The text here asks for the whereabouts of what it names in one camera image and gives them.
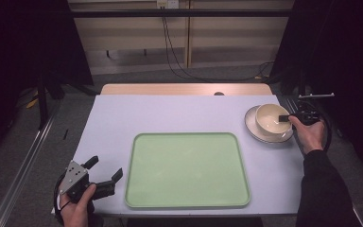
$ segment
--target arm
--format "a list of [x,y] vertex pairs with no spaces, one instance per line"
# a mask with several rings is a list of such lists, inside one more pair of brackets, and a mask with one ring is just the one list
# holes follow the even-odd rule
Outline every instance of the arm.
[[302,198],[296,225],[361,226],[353,211],[346,184],[322,150],[323,123],[305,126],[294,116],[289,119],[297,129],[305,154]]

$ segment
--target hand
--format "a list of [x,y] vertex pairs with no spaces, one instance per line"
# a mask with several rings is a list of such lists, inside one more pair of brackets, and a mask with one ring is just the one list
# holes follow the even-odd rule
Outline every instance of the hand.
[[91,184],[85,192],[82,194],[78,203],[69,202],[70,198],[67,194],[60,195],[60,207],[63,207],[60,213],[63,217],[64,226],[66,227],[87,227],[88,226],[88,214],[87,204],[91,197],[94,195],[96,185]]
[[322,138],[323,138],[323,121],[319,121],[313,125],[305,126],[297,117],[290,116],[288,118],[290,122],[296,127],[297,134],[299,135],[300,142],[303,146],[305,154],[309,153],[314,149],[323,149]]

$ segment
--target black cable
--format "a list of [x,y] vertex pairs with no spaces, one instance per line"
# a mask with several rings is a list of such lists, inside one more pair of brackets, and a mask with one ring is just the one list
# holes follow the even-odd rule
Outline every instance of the black cable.
[[326,130],[328,132],[328,135],[326,137],[326,143],[325,143],[325,146],[323,147],[323,150],[325,152],[327,152],[332,143],[332,126],[329,124],[328,120],[326,119],[326,117],[324,115],[322,115],[322,119],[325,122]]
[[178,58],[176,57],[176,54],[175,54],[175,51],[174,51],[174,48],[173,48],[172,41],[171,41],[171,39],[170,39],[169,29],[168,29],[168,27],[167,27],[167,21],[166,21],[166,18],[165,18],[165,17],[163,17],[163,24],[164,24],[164,40],[165,40],[165,44],[166,44],[166,57],[167,57],[167,63],[168,63],[168,65],[169,65],[170,70],[171,70],[171,71],[172,71],[172,72],[173,72],[176,76],[178,76],[179,78],[187,79],[187,78],[185,78],[185,77],[183,77],[183,76],[181,76],[181,75],[177,74],[177,73],[173,70],[173,68],[171,67],[171,65],[170,65],[170,60],[169,60],[169,55],[168,55],[168,45],[167,45],[167,40],[169,40],[170,49],[171,49],[171,51],[172,51],[172,53],[173,53],[173,56],[174,56],[174,58],[175,58],[175,60],[176,60],[176,63],[177,63],[177,65],[179,66],[179,68],[183,71],[183,73],[184,73],[186,76],[190,77],[190,78],[203,80],[203,81],[205,81],[205,82],[212,82],[211,80],[215,80],[215,81],[245,81],[245,80],[253,79],[253,78],[256,78],[256,77],[258,77],[258,76],[263,76],[263,75],[264,75],[264,74],[263,74],[263,72],[264,72],[264,70],[268,67],[268,65],[270,65],[270,64],[272,64],[272,63],[274,63],[274,61],[268,61],[268,62],[264,62],[264,63],[260,64],[260,65],[259,65],[259,72],[258,72],[258,74],[256,74],[255,76],[249,77],[249,78],[244,78],[244,79],[214,79],[214,78],[198,78],[198,77],[195,77],[195,76],[193,76],[193,75],[191,75],[191,74],[187,73],[187,72],[186,72],[186,71],[185,71],[185,70],[184,70],[184,69],[180,66],[179,61],[178,61]]
[[64,207],[67,206],[67,204],[69,204],[71,201],[68,201],[66,204],[64,204],[61,208],[60,208],[60,211],[63,210]]
[[169,32],[168,32],[168,29],[167,29],[167,22],[166,22],[166,18],[164,18],[164,17],[163,17],[163,18],[162,18],[162,22],[163,22],[163,25],[164,25],[164,42],[165,42],[165,45],[166,45],[166,58],[167,58],[167,64],[169,65],[169,68],[170,68],[170,70],[172,71],[172,73],[173,73],[174,75],[176,75],[177,77],[179,77],[179,78],[182,78],[182,79],[188,79],[188,78],[183,77],[182,75],[177,74],[177,73],[173,70],[173,68],[172,68],[172,66],[171,66],[171,64],[170,64],[170,60],[169,60],[169,53],[168,53],[167,40],[169,40],[169,44],[170,44],[171,50],[172,50],[172,52],[173,52],[173,56],[175,57],[176,63],[177,63],[177,65],[180,67],[180,69],[183,71],[183,73],[184,73],[184,74],[186,74],[187,76],[189,76],[190,78],[193,78],[193,79],[199,79],[199,80],[203,80],[203,81],[205,81],[205,82],[211,82],[211,81],[206,80],[206,79],[200,79],[200,78],[197,78],[197,77],[193,77],[193,76],[189,75],[187,72],[185,72],[185,71],[182,69],[182,67],[181,67],[181,66],[180,66],[180,64],[179,64],[178,58],[176,57],[175,51],[174,51],[174,49],[173,49],[173,44],[172,44],[172,42],[171,42],[171,40],[170,40],[170,37],[169,37]]
[[119,222],[120,222],[120,225],[121,225],[122,227],[125,227],[125,225],[123,224],[123,220],[122,220],[122,218],[119,218]]
[[66,171],[64,171],[58,178],[58,181],[55,185],[55,190],[54,190],[54,209],[55,209],[55,218],[57,219],[57,221],[63,225],[63,217],[61,216],[61,209],[64,208],[64,206],[66,206],[68,203],[66,203],[65,205],[63,205],[63,207],[60,209],[58,208],[58,190],[59,190],[59,186],[61,185],[61,181],[63,181],[64,176],[66,175]]

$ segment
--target green tray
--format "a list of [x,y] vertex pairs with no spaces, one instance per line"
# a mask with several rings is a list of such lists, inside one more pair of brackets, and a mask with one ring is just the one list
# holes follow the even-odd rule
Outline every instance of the green tray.
[[131,208],[237,207],[250,200],[237,139],[227,132],[137,135],[126,190]]

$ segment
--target saucer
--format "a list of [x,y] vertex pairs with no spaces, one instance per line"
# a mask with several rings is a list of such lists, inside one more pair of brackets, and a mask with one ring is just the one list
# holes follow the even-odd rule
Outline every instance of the saucer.
[[260,132],[260,130],[257,128],[257,125],[255,123],[255,113],[259,106],[254,106],[251,109],[249,109],[246,112],[246,126],[247,129],[249,129],[250,134],[257,140],[265,143],[283,143],[291,138],[293,135],[293,130],[289,130],[286,133],[282,135],[264,135]]

